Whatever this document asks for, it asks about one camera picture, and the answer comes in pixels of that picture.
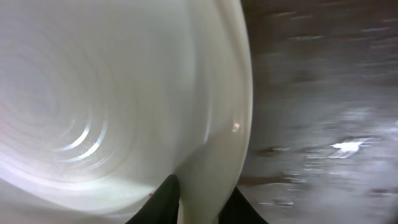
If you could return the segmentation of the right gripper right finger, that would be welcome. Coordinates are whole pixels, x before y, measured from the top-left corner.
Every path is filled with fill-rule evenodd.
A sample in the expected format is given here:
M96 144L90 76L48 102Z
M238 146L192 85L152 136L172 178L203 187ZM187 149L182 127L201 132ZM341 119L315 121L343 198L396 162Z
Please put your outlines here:
M219 224L269 224L251 206L237 187L218 215Z

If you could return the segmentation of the white plate top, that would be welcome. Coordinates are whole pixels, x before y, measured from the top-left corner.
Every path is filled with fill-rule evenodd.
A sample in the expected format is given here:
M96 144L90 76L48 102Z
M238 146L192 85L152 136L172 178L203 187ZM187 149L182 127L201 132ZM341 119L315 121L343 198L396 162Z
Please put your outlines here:
M239 1L2 1L1 222L216 223L252 118Z

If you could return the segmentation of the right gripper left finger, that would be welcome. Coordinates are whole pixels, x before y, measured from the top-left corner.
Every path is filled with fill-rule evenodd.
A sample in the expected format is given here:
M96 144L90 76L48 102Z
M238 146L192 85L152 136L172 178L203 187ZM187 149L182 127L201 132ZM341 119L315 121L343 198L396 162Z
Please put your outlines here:
M172 174L126 224L177 224L179 200L180 184Z

